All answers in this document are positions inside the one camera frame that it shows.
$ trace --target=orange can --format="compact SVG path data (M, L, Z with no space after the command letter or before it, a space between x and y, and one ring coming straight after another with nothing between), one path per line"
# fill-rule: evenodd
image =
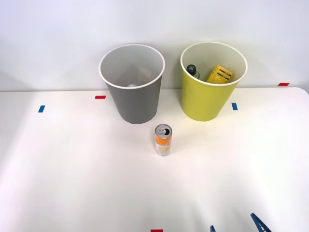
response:
M155 150L161 156L170 153L172 142L172 128L167 124L160 124L155 128Z

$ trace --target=can lid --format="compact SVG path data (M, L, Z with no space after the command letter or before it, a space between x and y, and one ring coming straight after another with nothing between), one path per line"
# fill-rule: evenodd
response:
M161 139L167 139L172 135L172 128L167 124L160 124L155 128L155 134Z
M189 64L187 66L187 71L188 71L188 73L190 73L190 75L194 76L197 72L197 68L195 67L194 64Z

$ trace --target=gray bin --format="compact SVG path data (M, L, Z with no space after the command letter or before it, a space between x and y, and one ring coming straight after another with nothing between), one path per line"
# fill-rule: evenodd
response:
M102 58L99 73L125 121L140 124L155 116L164 68L161 53L142 44L115 48Z

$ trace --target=trash bin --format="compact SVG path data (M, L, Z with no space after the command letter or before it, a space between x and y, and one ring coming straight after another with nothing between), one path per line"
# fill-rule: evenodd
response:
M200 42L187 47L181 55L180 63L183 70L182 109L196 121L209 121L217 117L248 69L242 53L219 42ZM187 72L186 67L190 64L196 66L200 80ZM228 83L205 82L217 64L233 72Z
M164 68L164 58L156 49L128 44L108 52L98 69L120 116L140 124L157 112Z

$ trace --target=yellow bin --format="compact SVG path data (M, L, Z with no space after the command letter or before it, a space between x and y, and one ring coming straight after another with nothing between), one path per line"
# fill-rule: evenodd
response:
M217 117L248 69L242 53L219 42L200 42L187 47L180 63L183 69L182 108L188 117L196 121L209 121ZM187 72L189 64L196 66L200 80ZM228 83L205 82L217 64L233 73Z

